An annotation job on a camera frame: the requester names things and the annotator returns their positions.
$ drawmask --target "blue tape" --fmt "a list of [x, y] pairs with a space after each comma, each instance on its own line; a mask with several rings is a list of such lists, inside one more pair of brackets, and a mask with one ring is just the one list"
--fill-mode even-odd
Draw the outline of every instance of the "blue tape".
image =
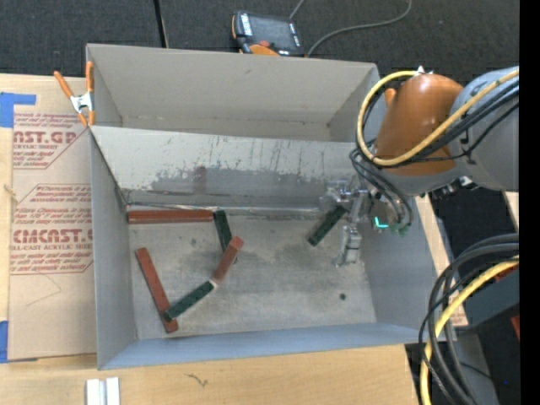
[[14, 126], [16, 105], [35, 105], [35, 94], [0, 93], [0, 127]]
[[0, 321], [0, 363], [8, 362], [8, 322]]

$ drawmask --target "yellow cable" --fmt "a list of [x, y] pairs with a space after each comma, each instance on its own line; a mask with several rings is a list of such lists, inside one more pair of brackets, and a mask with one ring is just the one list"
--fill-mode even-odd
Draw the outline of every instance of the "yellow cable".
[[400, 78], [400, 77], [413, 77], [415, 75], [418, 75], [419, 73], [420, 72], [418, 71], [400, 71], [400, 72], [391, 73], [390, 75], [386, 75], [384, 78], [380, 79], [379, 82], [373, 86], [373, 88], [370, 90], [367, 96], [365, 96], [364, 102], [362, 103], [362, 106], [360, 107], [360, 113], [358, 116], [358, 127], [357, 127], [356, 133], [357, 133], [358, 144], [360, 146], [360, 149], [370, 159], [373, 159], [374, 155], [371, 154], [367, 145], [365, 144], [364, 135], [362, 133], [363, 132], [362, 126], [364, 125], [364, 114], [365, 114], [365, 111], [367, 110], [368, 104], [371, 102], [371, 98], [388, 81], [392, 81], [393, 79]]
[[[485, 272], [480, 274], [476, 279], [474, 279], [443, 311], [439, 320], [435, 324], [436, 337], [438, 337], [440, 332], [442, 332], [442, 329], [450, 319], [451, 314], [457, 309], [458, 306], [463, 303], [463, 301], [465, 301], [469, 297], [469, 295], [471, 295], [474, 291], [476, 291], [478, 288], [488, 282], [491, 278], [497, 276], [504, 270], [508, 270], [509, 268], [512, 268], [518, 264], [519, 261], [500, 262], [495, 266], [491, 267], [489, 270], [486, 270]], [[428, 360], [431, 359], [432, 348], [430, 341], [426, 343], [424, 351]], [[423, 361], [420, 367], [420, 396], [422, 398], [423, 405], [431, 405], [431, 399], [429, 398], [428, 374], [428, 365]]]
[[363, 104], [362, 104], [362, 106], [360, 108], [360, 113], [359, 113], [359, 117], [358, 117], [358, 129], [357, 129], [357, 138], [358, 138], [359, 146], [360, 146], [360, 149], [362, 150], [362, 152], [364, 153], [364, 155], [367, 158], [369, 158], [370, 161], [375, 165], [381, 165], [381, 166], [399, 165], [402, 162], [405, 162], [406, 160], [411, 159], [415, 154], [417, 154], [418, 152], [422, 151], [423, 149], [428, 147], [430, 144], [432, 144], [440, 135], [443, 134], [443, 132], [450, 125], [452, 125], [456, 120], [461, 118], [463, 116], [463, 114], [465, 114], [473, 105], [477, 104], [485, 95], [487, 95], [489, 92], [491, 92], [493, 89], [497, 88], [501, 84], [506, 83], [510, 79], [518, 77], [519, 74], [520, 74], [520, 70], [519, 70], [519, 68], [517, 68], [516, 70], [507, 73], [506, 75], [500, 77], [499, 79], [497, 79], [496, 81], [494, 81], [493, 83], [488, 85], [487, 87], [480, 90], [468, 102], [466, 102], [465, 104], [460, 106], [454, 112], [454, 114], [452, 114], [442, 124], [440, 124], [440, 126], [437, 127], [437, 129], [435, 129], [428, 137], [426, 137], [423, 141], [418, 143], [415, 147], [411, 148], [406, 153], [404, 153], [404, 154], [402, 154], [400, 156], [397, 156], [396, 158], [392, 158], [392, 159], [376, 158], [369, 151], [369, 149], [367, 148], [367, 146], [365, 144], [365, 141], [364, 141], [364, 136], [363, 136], [363, 133], [362, 133], [363, 132], [362, 131], [362, 126], [364, 125], [364, 113], [365, 113], [365, 110], [367, 109], [368, 104], [370, 103], [371, 97], [375, 94], [375, 92], [384, 83], [388, 82], [389, 80], [394, 79], [394, 78], [398, 78], [398, 77], [401, 77], [401, 76], [406, 76], [406, 75], [413, 76], [413, 75], [416, 75], [416, 74], [418, 74], [418, 72], [415, 72], [415, 71], [401, 71], [401, 72], [390, 74], [387, 77], [384, 77], [368, 93], [368, 95], [366, 96], [366, 98], [365, 98], [365, 100], [364, 100], [364, 102], [363, 102]]

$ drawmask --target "green light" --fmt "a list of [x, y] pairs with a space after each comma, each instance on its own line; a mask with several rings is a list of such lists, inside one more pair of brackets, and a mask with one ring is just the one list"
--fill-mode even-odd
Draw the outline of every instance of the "green light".
[[375, 216], [375, 226], [377, 228], [388, 228], [388, 224], [379, 223], [379, 218], [377, 216]]

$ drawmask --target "bin floor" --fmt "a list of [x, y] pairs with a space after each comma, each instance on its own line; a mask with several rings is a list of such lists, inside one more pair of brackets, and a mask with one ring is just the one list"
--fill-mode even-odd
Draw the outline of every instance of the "bin floor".
[[135, 257], [146, 247], [169, 301], [211, 278], [221, 256], [214, 223], [130, 226], [132, 292], [139, 339], [375, 322], [364, 264], [336, 268], [341, 226], [317, 247], [320, 214], [228, 214], [243, 241], [224, 282], [180, 315], [167, 334]]

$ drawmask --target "clamp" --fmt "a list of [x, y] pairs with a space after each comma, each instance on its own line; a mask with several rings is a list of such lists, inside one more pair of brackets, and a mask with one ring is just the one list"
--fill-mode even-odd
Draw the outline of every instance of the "clamp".
[[[92, 62], [86, 62], [86, 93], [80, 96], [75, 96], [70, 89], [68, 83], [64, 79], [61, 73], [54, 71], [54, 77], [57, 79], [62, 91], [67, 98], [71, 100], [73, 108], [77, 112], [78, 119], [86, 127], [93, 125], [95, 122], [95, 110], [94, 110], [94, 64]], [[88, 107], [89, 116], [88, 120], [83, 115], [83, 108]]]

